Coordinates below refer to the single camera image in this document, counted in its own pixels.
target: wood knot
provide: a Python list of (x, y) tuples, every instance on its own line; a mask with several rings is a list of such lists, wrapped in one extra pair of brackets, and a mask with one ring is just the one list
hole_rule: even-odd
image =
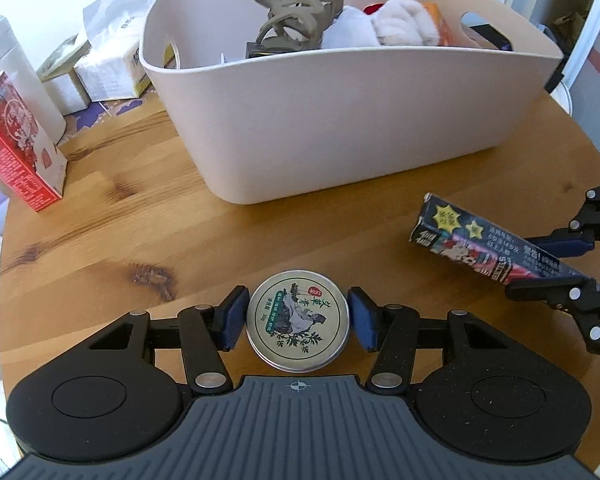
[(142, 191), (142, 187), (139, 184), (116, 182), (107, 190), (105, 197), (108, 202), (115, 203), (124, 200), (125, 198), (129, 198), (140, 191)]
[(24, 249), (22, 254), (16, 258), (16, 265), (26, 265), (35, 263), (35, 261), (44, 253), (44, 246), (33, 244)]
[(160, 294), (163, 301), (173, 301), (176, 298), (173, 273), (166, 267), (133, 264), (133, 281), (138, 285), (150, 286)]
[(73, 164), (74, 162), (83, 160), (88, 155), (91, 155), (91, 153), (93, 153), (95, 150), (96, 150), (95, 147), (94, 148), (80, 148), (71, 153), (67, 153), (65, 155), (65, 158), (66, 158), (67, 163)]

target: plastic bag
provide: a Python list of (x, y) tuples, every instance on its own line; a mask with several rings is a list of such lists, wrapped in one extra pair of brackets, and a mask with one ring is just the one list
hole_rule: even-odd
[(147, 10), (148, 0), (96, 0), (82, 10), (87, 38), (94, 50), (109, 38), (138, 36)]

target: printed label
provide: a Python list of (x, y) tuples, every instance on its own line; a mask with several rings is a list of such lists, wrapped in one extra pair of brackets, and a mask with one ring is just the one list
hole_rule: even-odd
[(320, 283), (288, 278), (263, 292), (254, 314), (258, 337), (274, 354), (309, 359), (334, 341), (340, 328), (336, 298)]
[(453, 233), (454, 229), (462, 227), (458, 218), (460, 218), (460, 214), (454, 211), (450, 205), (442, 207), (436, 204), (436, 214), (433, 219), (438, 224), (438, 229), (447, 231), (449, 234)]

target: black circular pad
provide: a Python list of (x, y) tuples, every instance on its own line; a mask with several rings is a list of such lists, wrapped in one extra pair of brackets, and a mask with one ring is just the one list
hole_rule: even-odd
[(447, 446), (493, 462), (575, 451), (589, 423), (589, 396), (551, 363), (524, 357), (483, 349), (434, 371), (415, 397), (426, 428)]
[(12, 391), (7, 417), (18, 443), (64, 462), (100, 462), (153, 444), (182, 412), (165, 372), (116, 351), (72, 351)]
[(504, 418), (529, 416), (542, 408), (546, 401), (540, 386), (522, 377), (497, 375), (474, 384), (471, 399), (478, 408), (490, 415)]
[(115, 379), (87, 376), (60, 384), (51, 396), (56, 409), (68, 416), (94, 418), (118, 409), (126, 399), (125, 385)]

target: round tin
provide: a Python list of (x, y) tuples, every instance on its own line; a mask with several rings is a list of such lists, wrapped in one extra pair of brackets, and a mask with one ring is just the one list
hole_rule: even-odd
[(331, 280), (308, 270), (271, 276), (247, 309), (256, 353), (285, 372), (311, 372), (333, 361), (349, 336), (349, 307)]

